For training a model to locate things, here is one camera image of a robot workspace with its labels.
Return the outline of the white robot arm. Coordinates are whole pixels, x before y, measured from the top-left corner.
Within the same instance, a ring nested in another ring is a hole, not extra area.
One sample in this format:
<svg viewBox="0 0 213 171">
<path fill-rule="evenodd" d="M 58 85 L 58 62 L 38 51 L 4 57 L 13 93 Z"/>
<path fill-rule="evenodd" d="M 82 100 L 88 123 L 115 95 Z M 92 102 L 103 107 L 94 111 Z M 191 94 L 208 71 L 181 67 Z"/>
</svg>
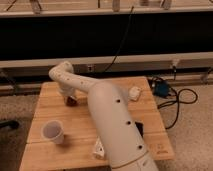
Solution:
<svg viewBox="0 0 213 171">
<path fill-rule="evenodd" d="M 49 71 L 63 93 L 87 93 L 88 109 L 111 171 L 159 171 L 128 110 L 128 91 L 106 80 L 73 73 L 64 61 Z"/>
</svg>

